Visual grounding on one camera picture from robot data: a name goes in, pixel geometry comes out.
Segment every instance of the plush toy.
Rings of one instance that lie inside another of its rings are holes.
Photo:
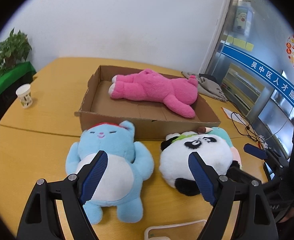
[[[183,117],[195,117],[190,106],[198,96],[195,76],[190,76],[189,79],[168,79],[151,69],[145,69],[127,76],[116,75],[112,82],[108,91],[111,98],[161,102]]]
[[[141,142],[134,142],[134,134],[135,127],[129,121],[100,123],[85,130],[69,150],[68,175],[78,173],[99,150],[108,155],[106,171],[92,199],[83,206],[91,224],[101,221],[101,207],[105,206],[117,206],[117,216],[123,222],[135,223],[143,217],[140,191],[154,170],[154,161]]]
[[[225,130],[202,127],[198,132],[170,134],[161,143],[159,171],[171,187],[187,196],[201,193],[188,166],[190,153],[196,151],[219,175],[225,175],[231,166],[241,165],[239,153]]]

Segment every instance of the white belly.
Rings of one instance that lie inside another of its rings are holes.
[[[107,154],[108,164],[92,200],[116,201],[126,196],[134,184],[134,174],[123,157]],[[76,173],[92,161],[96,153],[87,155],[77,166]]]

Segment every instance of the cardboard box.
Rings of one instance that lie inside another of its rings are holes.
[[[164,104],[148,101],[111,99],[108,89],[117,74],[139,73],[140,69],[117,66],[99,66],[88,81],[88,89],[79,111],[81,129],[84,131],[100,122],[120,123],[128,120],[135,125],[135,138],[139,140],[163,140],[170,133],[196,130],[200,126],[214,127],[219,118],[206,101],[198,95],[192,108],[194,118],[184,118],[170,111]],[[166,78],[177,76],[163,75]]]

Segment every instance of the white wall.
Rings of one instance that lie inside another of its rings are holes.
[[[28,34],[40,70],[57,57],[205,70],[229,0],[28,0],[0,33]]]

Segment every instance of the white paper cup with leaf print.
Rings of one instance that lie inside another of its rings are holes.
[[[33,103],[32,96],[30,93],[30,84],[25,84],[17,88],[16,95],[20,100],[23,108],[29,108]]]

